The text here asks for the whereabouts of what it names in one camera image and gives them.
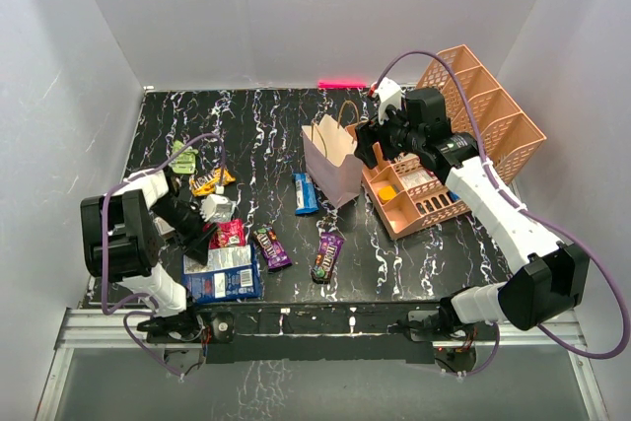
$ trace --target yellow candy wrapper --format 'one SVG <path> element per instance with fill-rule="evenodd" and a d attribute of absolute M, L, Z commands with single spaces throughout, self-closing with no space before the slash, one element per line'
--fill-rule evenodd
<path fill-rule="evenodd" d="M 204 176 L 200 176 L 198 178 L 191 177 L 188 180 L 188 185 L 190 186 L 190 192 L 193 193 L 193 196 L 207 196 L 208 194 L 215 192 L 215 186 L 219 182 L 219 175 L 221 174 L 221 168 L 218 168 L 213 173 L 209 173 Z M 228 170 L 224 170 L 224 182 L 223 185 L 230 184 L 231 182 L 235 182 L 236 179 L 228 173 Z"/>

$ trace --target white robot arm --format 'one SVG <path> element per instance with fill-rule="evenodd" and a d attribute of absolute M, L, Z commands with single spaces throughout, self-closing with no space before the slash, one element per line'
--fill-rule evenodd
<path fill-rule="evenodd" d="M 206 224 L 194 204 L 177 199 L 179 181 L 171 170 L 145 173 L 133 174 L 131 177 L 142 176 L 116 192 L 109 202 L 109 282 L 132 293 L 148 295 L 143 301 L 155 311 L 155 316 L 141 323 L 139 330 L 179 338 L 198 332 L 199 322 L 186 289 L 160 263 L 161 239 L 149 210 L 175 230 L 175 240 L 184 254 L 203 263 L 217 226 Z M 81 203 L 84 256 L 88 271 L 95 277 L 101 277 L 103 271 L 103 203 L 102 196 Z"/>
<path fill-rule="evenodd" d="M 477 144 L 468 133 L 452 132 L 445 99 L 433 88 L 408 91 L 403 106 L 392 106 L 386 81 L 380 112 L 356 128 L 355 155 L 369 168 L 377 164 L 373 144 L 384 158 L 414 153 L 423 167 L 471 209 L 506 256 L 513 275 L 506 283 L 466 288 L 441 300 L 439 312 L 426 324 L 443 332 L 479 321 L 508 320 L 528 330 L 581 302 L 588 256 L 576 245 L 565 246 L 553 233 L 511 206 L 486 175 Z M 381 95 L 381 87 L 376 90 Z M 500 189 L 519 199 L 495 175 Z"/>

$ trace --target plastic basket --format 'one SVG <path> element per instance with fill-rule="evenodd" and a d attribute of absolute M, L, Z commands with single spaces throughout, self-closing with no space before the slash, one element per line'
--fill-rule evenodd
<path fill-rule="evenodd" d="M 509 94 L 465 45 L 441 51 L 462 82 L 473 115 L 482 134 L 487 154 L 493 160 L 498 175 L 510 183 L 527 160 L 545 140 L 545 135 L 532 123 Z M 445 96 L 452 129 L 472 133 L 471 124 L 457 92 L 456 85 L 443 66 L 432 60 L 417 87 L 436 87 Z M 355 134 L 355 126 L 347 127 Z M 374 146 L 378 165 L 363 167 L 362 183 L 368 191 L 388 234 L 397 239 L 446 221 L 469 211 L 461 200 L 452 200 L 448 190 L 436 178 L 423 170 L 417 157 L 405 157 L 393 162 L 384 160 L 379 144 Z M 412 177 L 426 180 L 416 185 Z M 393 185 L 396 196 L 382 204 L 377 198 L 380 189 Z"/>

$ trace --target paper bag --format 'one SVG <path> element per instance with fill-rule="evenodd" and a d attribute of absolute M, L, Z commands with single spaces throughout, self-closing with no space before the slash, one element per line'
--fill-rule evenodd
<path fill-rule="evenodd" d="M 357 142 L 339 124 L 347 104 L 355 108 L 359 123 L 357 106 L 345 101 L 337 120 L 325 114 L 319 124 L 303 125 L 307 173 L 335 208 L 359 196 L 362 187 L 363 163 L 353 155 Z"/>

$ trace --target floor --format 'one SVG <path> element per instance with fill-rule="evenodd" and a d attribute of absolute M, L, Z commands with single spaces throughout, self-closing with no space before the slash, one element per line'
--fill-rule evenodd
<path fill-rule="evenodd" d="M 582 421 L 588 416 L 565 350 L 531 346 L 502 347 L 488 371 L 463 383 L 400 361 L 255 361 L 207 365 L 179 384 L 139 350 L 80 350 L 56 419 Z"/>
<path fill-rule="evenodd" d="M 317 214 L 294 215 L 291 174 L 305 169 L 300 127 L 324 113 L 336 115 L 347 99 L 365 117 L 375 112 L 372 103 L 366 103 L 364 91 L 357 89 L 148 94 L 127 172 L 162 162 L 175 139 L 219 133 L 226 144 L 228 170 L 237 178 L 226 187 L 226 194 L 238 203 L 237 216 L 248 232 L 253 225 L 272 223 L 294 261 L 290 268 L 263 275 L 263 300 L 268 303 L 433 301 L 464 286 L 505 280 L 508 268 L 503 255 L 470 215 L 398 241 L 389 238 L 364 193 L 338 210 L 320 193 Z M 350 122 L 351 113 L 343 120 Z M 198 169 L 208 172 L 217 166 L 215 144 L 201 146 L 199 152 Z M 183 198 L 193 199 L 186 193 Z M 345 239 L 328 285 L 315 284 L 309 273 L 320 231 Z M 163 246 L 160 258 L 179 280 L 179 250 Z M 100 293 L 97 280 L 83 307 L 98 305 Z M 125 295 L 127 290 L 112 285 L 109 300 Z"/>

